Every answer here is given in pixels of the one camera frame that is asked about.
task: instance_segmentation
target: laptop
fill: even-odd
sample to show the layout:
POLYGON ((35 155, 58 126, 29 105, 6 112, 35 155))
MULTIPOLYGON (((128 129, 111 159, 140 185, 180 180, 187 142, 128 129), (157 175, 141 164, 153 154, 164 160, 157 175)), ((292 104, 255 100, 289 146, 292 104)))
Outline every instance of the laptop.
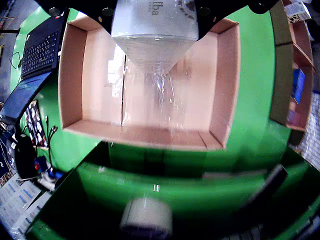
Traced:
POLYGON ((17 126, 25 110, 57 68, 69 10, 49 17, 26 36, 21 81, 0 111, 0 121, 17 126))

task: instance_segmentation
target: small white box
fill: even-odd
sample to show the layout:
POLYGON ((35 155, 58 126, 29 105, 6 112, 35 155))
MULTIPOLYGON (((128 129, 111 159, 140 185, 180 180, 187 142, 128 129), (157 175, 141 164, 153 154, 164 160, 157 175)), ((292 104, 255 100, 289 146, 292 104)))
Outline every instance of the small white box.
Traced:
POLYGON ((289 4, 284 9, 290 23, 311 19, 309 10, 302 1, 289 4))

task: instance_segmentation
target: open cardboard box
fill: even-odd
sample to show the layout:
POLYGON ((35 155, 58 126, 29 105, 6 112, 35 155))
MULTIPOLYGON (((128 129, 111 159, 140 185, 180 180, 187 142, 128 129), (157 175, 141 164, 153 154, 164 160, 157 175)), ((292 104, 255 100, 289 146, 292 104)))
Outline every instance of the open cardboard box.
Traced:
POLYGON ((150 116, 157 100, 150 98, 144 75, 104 28, 89 17, 79 18, 67 24, 63 37, 58 77, 61 126, 135 146, 223 149, 235 114, 239 73, 239 25, 223 19, 169 73, 174 93, 187 96, 181 98, 183 128, 171 131, 166 121, 150 116), (124 121, 126 114, 130 121, 124 121))
POLYGON ((270 10, 276 61, 270 118, 292 130, 304 132, 311 110, 314 65, 306 23, 288 22, 284 6, 290 3, 279 0, 270 10), (291 97, 294 69, 301 69, 305 75, 299 104, 291 97))

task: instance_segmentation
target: black keyboard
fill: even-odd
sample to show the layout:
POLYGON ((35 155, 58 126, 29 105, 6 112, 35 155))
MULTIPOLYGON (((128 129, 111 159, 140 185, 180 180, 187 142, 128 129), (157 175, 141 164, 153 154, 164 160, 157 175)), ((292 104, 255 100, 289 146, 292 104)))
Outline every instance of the black keyboard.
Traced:
POLYGON ((43 37, 40 42, 24 49, 22 72, 27 75, 52 66, 55 61, 58 42, 58 31, 43 37))

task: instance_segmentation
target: computer monitor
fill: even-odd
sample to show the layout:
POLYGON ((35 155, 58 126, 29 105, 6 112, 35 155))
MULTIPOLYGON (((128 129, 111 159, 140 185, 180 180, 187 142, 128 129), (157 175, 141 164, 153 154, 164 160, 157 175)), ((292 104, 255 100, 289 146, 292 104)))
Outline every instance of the computer monitor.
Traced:
POLYGON ((5 101, 0 111, 0 121, 12 126, 19 124, 20 118, 28 105, 38 94, 51 73, 52 71, 22 80, 5 101))

